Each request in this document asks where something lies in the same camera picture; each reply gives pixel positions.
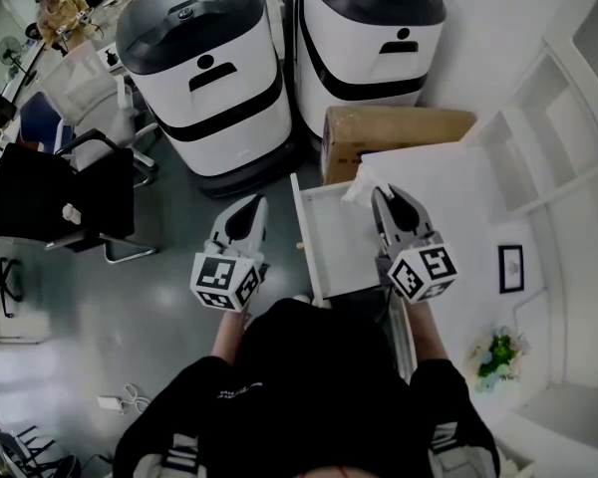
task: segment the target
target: woman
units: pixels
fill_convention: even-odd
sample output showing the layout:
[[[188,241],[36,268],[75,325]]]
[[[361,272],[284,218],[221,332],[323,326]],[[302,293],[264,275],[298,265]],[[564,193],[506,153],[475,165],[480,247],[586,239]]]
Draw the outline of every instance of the woman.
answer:
[[[497,476],[493,439],[430,307],[407,311],[419,362],[410,385],[370,319],[282,300],[244,333],[244,314],[226,313],[212,356],[125,433],[114,476]]]
[[[93,37],[96,28],[78,18],[81,11],[89,9],[85,0],[35,1],[38,3],[36,23],[47,50],[59,44],[70,52]]]

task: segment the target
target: gray floor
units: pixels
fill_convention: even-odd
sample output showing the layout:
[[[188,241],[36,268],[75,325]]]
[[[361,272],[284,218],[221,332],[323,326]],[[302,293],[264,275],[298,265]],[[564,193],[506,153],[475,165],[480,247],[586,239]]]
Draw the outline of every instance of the gray floor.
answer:
[[[192,257],[203,248],[217,214],[239,197],[211,200],[165,138],[149,150],[159,165],[155,184],[136,192],[134,238],[159,247],[157,255],[111,266],[102,249],[75,255],[45,253],[0,240],[0,256],[23,262],[25,300],[16,317],[0,316],[3,335],[47,336],[35,347],[0,347],[0,425],[37,424],[66,451],[86,459],[111,454],[137,415],[98,408],[98,395],[123,395],[125,383],[157,395],[185,366],[208,354],[221,313],[203,308],[188,289]],[[317,166],[303,164],[302,186],[319,182]],[[256,190],[270,204],[262,250],[270,264],[251,311],[310,291],[290,180]],[[106,466],[94,461],[89,476]]]

